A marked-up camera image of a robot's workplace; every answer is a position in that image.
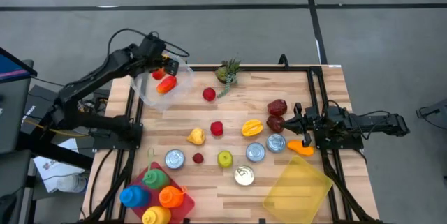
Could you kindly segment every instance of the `metal can lid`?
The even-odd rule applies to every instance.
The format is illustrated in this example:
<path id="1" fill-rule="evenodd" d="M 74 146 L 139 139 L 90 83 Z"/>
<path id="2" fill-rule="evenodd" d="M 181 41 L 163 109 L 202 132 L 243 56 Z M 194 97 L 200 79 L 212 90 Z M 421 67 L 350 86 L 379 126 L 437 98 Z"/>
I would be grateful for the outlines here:
<path id="1" fill-rule="evenodd" d="M 266 145 L 271 152 L 280 153 L 286 148 L 286 139 L 278 133 L 271 134 Z"/>
<path id="2" fill-rule="evenodd" d="M 251 143 L 245 152 L 247 158 L 252 162 L 259 162 L 265 157 L 265 148 L 261 143 Z"/>
<path id="3" fill-rule="evenodd" d="M 248 186 L 254 181 L 254 172 L 251 167 L 241 165 L 236 168 L 235 179 L 239 185 Z"/>
<path id="4" fill-rule="evenodd" d="M 165 156 L 166 166 L 170 169 L 181 168 L 184 164 L 184 154 L 179 149 L 172 149 L 168 151 Z"/>

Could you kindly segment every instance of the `concrete floor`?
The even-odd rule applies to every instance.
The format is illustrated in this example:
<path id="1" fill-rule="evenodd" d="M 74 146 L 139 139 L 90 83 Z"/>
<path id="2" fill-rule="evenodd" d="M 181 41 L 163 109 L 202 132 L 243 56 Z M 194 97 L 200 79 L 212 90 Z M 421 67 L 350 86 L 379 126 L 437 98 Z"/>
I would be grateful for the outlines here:
<path id="1" fill-rule="evenodd" d="M 315 2 L 393 4 L 447 0 Z M 0 6 L 201 3 L 307 0 L 0 0 Z M 328 63 L 343 65 L 354 111 L 396 112 L 404 116 L 411 129 L 411 134 L 403 138 L 378 133 L 365 143 L 381 219 L 388 223 L 444 223 L 447 132 L 417 119 L 415 110 L 447 97 L 447 8 L 317 11 Z M 190 51 L 189 63 L 219 63 L 238 57 L 247 64 L 270 64 L 281 53 L 293 64 L 319 63 L 307 9 L 0 12 L 0 43 L 20 59 L 33 59 L 39 77 L 66 83 L 99 65 L 109 36 L 123 27 L 160 32 L 163 39 Z M 139 37 L 126 34 L 118 36 L 113 47 L 139 41 Z M 60 194 L 39 200 L 35 221 L 75 221 L 82 198 Z M 63 210 L 53 212 L 55 206 L 63 206 Z"/>

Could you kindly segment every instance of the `red dish rack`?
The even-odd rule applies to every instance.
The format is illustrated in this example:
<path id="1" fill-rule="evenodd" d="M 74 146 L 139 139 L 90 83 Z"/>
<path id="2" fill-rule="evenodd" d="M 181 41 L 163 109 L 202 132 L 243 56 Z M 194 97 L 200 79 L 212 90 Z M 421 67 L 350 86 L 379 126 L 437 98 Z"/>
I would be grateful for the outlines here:
<path id="1" fill-rule="evenodd" d="M 169 174 L 165 170 L 163 170 L 163 168 L 161 168 L 161 166 L 157 162 L 152 162 L 151 169 L 162 170 L 166 175 L 168 175 L 168 177 L 170 179 L 170 186 L 174 186 L 181 190 L 180 186 L 177 183 L 175 183 L 173 178 L 171 178 L 169 176 Z M 151 193 L 151 201 L 146 206 L 131 208 L 132 211 L 138 217 L 140 217 L 140 219 L 142 218 L 142 215 L 146 212 L 146 210 L 148 208 L 153 207 L 153 206 L 161 206 L 160 201 L 159 201 L 159 193 L 161 190 L 151 189 L 151 188 L 147 187 L 142 182 L 142 179 L 144 178 L 146 172 L 147 172 L 147 168 L 144 171 L 142 171 L 140 173 L 140 175 L 138 175 L 138 177 L 136 179 L 134 179 L 129 184 L 129 186 L 133 186 L 133 185 L 141 186 L 142 188 L 144 188 L 145 190 L 147 190 Z M 188 215 L 188 213 L 194 208 L 194 205 L 195 205 L 194 200 L 187 193 L 185 193 L 183 204 L 180 207 L 175 207 L 175 208 L 169 209 L 170 213 L 171 213 L 171 218 L 170 218 L 169 223 L 172 223 L 172 224 L 173 223 L 183 223 L 183 219 L 185 219 L 186 216 Z"/>

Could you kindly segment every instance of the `white paper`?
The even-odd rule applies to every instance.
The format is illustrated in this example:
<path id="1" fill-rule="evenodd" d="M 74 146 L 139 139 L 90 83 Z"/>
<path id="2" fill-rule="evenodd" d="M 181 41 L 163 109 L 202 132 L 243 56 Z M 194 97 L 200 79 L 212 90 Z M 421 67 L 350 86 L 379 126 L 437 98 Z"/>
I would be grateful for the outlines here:
<path id="1" fill-rule="evenodd" d="M 76 139 L 71 138 L 65 142 L 62 142 L 59 144 L 60 147 L 63 147 L 65 149 L 72 149 L 71 151 L 75 151 L 79 153 L 78 146 L 76 144 Z M 59 177 L 48 179 L 52 176 L 58 175 L 68 175 L 68 174 L 75 174 L 75 173 L 83 173 L 84 170 L 82 168 L 78 168 L 72 165 L 67 165 L 63 163 L 59 163 L 55 160 L 51 160 L 49 158 L 44 157 L 36 157 L 34 158 L 34 164 L 36 164 L 37 170 L 39 171 L 39 174 L 42 177 L 42 180 L 45 180 L 43 183 L 45 184 L 45 187 L 47 188 L 47 191 L 49 193 L 52 193 L 57 190 L 57 180 Z"/>

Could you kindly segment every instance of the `yellow squeeze bottle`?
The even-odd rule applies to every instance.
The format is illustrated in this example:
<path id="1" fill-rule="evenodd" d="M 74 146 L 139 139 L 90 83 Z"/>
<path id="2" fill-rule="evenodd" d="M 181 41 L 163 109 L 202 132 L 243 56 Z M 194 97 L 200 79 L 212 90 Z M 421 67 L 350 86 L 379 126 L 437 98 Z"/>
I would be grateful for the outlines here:
<path id="1" fill-rule="evenodd" d="M 170 210 L 165 207 L 150 207 L 142 215 L 143 224 L 168 224 L 170 221 Z"/>

